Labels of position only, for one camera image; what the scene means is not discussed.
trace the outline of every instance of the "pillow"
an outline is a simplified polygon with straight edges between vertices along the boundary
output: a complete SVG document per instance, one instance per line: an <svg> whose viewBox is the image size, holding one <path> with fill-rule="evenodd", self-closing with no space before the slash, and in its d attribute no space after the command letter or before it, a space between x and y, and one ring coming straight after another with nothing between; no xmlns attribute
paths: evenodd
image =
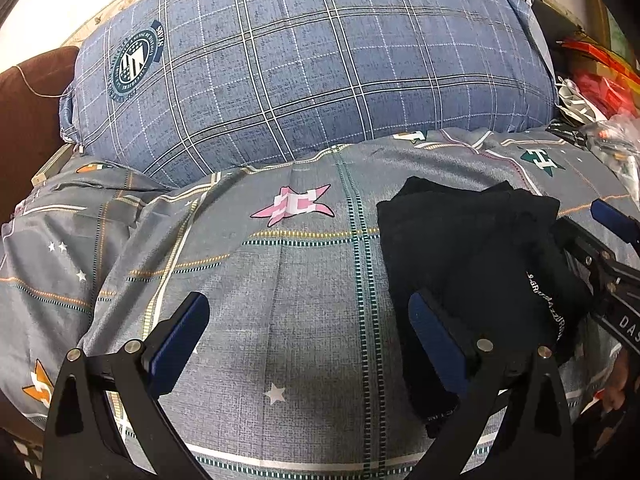
<svg viewBox="0 0 640 480"><path fill-rule="evenodd" d="M66 139L167 186L338 143L548 123L531 0L140 0L81 48Z"/></svg>

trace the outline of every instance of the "circular logo on pillow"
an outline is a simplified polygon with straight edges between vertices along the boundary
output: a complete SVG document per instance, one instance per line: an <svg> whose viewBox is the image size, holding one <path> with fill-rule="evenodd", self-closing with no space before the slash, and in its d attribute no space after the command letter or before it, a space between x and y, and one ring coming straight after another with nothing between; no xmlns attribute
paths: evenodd
<svg viewBox="0 0 640 480"><path fill-rule="evenodd" d="M122 102L135 94L149 67L160 61L163 47L164 28L157 20L122 44L111 63L110 95L114 101Z"/></svg>

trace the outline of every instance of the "orange star print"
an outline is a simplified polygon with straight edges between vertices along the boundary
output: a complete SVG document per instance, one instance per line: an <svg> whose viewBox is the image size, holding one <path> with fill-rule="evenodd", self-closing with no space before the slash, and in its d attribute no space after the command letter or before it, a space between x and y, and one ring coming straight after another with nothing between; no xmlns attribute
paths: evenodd
<svg viewBox="0 0 640 480"><path fill-rule="evenodd" d="M33 384L31 386L25 386L22 390L28 396L39 400L48 408L51 397L53 396L53 384L51 384L51 380L39 359L36 359L35 369L31 372L31 380Z"/></svg>

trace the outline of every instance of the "white string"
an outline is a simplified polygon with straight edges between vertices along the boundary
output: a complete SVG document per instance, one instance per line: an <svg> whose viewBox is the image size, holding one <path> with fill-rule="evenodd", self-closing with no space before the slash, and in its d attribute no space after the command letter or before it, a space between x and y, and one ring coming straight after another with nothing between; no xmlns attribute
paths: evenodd
<svg viewBox="0 0 640 480"><path fill-rule="evenodd" d="M27 85L27 88L29 90L31 90L31 92L34 95L37 95L38 97L47 97L47 98L51 98L51 99L59 99L61 97L67 97L68 95L72 94L72 91L69 91L66 94L62 94L62 95L43 95L43 94L38 94L33 88L31 88L31 85L27 81L27 78L24 76L24 72L20 68L20 65L14 65L14 66L20 71L20 74L22 75L22 79L24 80L25 85Z"/></svg>

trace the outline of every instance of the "clutter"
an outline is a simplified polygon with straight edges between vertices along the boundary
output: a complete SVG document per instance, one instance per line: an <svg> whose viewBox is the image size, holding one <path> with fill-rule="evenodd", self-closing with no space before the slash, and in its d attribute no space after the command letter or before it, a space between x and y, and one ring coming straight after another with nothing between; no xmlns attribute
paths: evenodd
<svg viewBox="0 0 640 480"><path fill-rule="evenodd" d="M574 146L583 148L586 145L584 134L576 126L571 126L562 119L553 119L547 126L546 130Z"/></svg>
<svg viewBox="0 0 640 480"><path fill-rule="evenodd" d="M559 78L558 96L561 105L558 106L569 124L581 126L596 121L606 121L605 115L581 93L578 86L570 79Z"/></svg>
<svg viewBox="0 0 640 480"><path fill-rule="evenodd" d="M580 93L608 118L619 114L638 117L631 90L623 81L616 82L608 77L580 70L574 73L574 82Z"/></svg>
<svg viewBox="0 0 640 480"><path fill-rule="evenodd" d="M600 45L587 43L586 41L565 40L560 41L559 43L564 48L587 54L591 59L602 63L616 72L619 72L626 78L629 78L636 84L640 85L640 76L636 74L629 63L618 56L615 52L607 50Z"/></svg>
<svg viewBox="0 0 640 480"><path fill-rule="evenodd" d="M584 70L590 74L608 77L613 81L624 82L631 89L634 104L637 108L640 107L640 85L636 84L631 79L626 78L620 72L616 72L612 68L609 68L600 62L584 56L569 56L568 65L571 73L578 73L580 70Z"/></svg>
<svg viewBox="0 0 640 480"><path fill-rule="evenodd" d="M580 132L591 153L617 176L640 207L640 120L616 115L607 121L587 124Z"/></svg>

